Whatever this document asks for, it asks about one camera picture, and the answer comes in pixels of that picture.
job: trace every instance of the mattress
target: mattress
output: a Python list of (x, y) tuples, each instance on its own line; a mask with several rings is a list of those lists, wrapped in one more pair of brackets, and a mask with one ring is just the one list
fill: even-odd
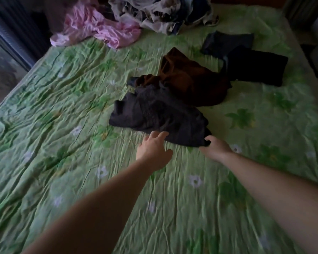
[[(156, 74), (177, 47), (199, 52), (208, 33), (254, 33), (253, 49), (288, 56), (282, 87), (233, 81), (224, 102), (199, 110), (213, 135), (276, 169), (318, 182), (318, 82), (279, 10), (215, 5), (216, 27), (178, 36), (143, 30), (119, 50), (90, 38), (52, 47), (0, 104), (0, 253), (20, 253), (78, 199), (135, 160), (141, 132), (108, 125), (131, 76)], [(165, 143), (172, 161), (138, 198), (115, 253), (303, 253), (224, 166)]]

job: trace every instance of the brown clothing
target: brown clothing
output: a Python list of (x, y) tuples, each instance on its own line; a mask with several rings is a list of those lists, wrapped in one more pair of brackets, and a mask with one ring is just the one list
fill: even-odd
[(177, 48), (172, 48), (161, 61), (158, 76), (152, 74), (133, 78), (127, 84), (134, 87), (155, 85), (169, 87), (171, 93), (188, 105), (213, 106), (221, 103), (231, 88), (225, 69), (212, 72), (188, 59)]

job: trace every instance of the floor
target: floor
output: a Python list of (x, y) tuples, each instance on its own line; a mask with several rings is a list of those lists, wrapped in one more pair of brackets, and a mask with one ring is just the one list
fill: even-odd
[(26, 71), (0, 47), (0, 103), (26, 75)]

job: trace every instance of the person's left arm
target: person's left arm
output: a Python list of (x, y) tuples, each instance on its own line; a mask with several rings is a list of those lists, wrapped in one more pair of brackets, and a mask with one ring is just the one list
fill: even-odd
[(167, 135), (144, 137), (134, 163), (76, 203), (23, 254), (111, 253), (149, 176), (172, 158), (163, 146)]

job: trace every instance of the clothing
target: clothing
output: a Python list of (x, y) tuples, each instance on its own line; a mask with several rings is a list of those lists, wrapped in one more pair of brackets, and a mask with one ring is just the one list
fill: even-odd
[(231, 81), (238, 79), (281, 86), (287, 62), (288, 57), (239, 46), (228, 55), (227, 73)]
[(172, 48), (161, 61), (158, 76), (152, 74), (133, 77), (127, 82), (133, 87), (155, 85), (162, 82), (172, 94), (188, 105), (213, 106), (221, 103), (231, 88), (223, 69), (212, 72), (190, 60), (177, 48)]
[(209, 145), (205, 137), (211, 135), (208, 120), (195, 107), (175, 98), (162, 84), (139, 87), (115, 101), (109, 124), (127, 127), (150, 134), (167, 131), (166, 141), (174, 144), (199, 147)]
[(87, 37), (104, 40), (108, 47), (119, 48), (132, 44), (140, 37), (141, 29), (134, 21), (127, 23), (106, 19), (96, 7), (97, 0), (78, 0), (69, 8), (61, 33), (51, 37), (53, 46), (69, 46)]
[(200, 52), (218, 59), (224, 59), (238, 46), (251, 49), (253, 40), (254, 34), (231, 35), (215, 31), (207, 35)]
[(181, 28), (187, 28), (183, 25), (191, 27), (212, 21), (211, 0), (109, 0), (108, 3), (117, 21), (136, 21), (140, 27), (158, 33), (178, 34)]

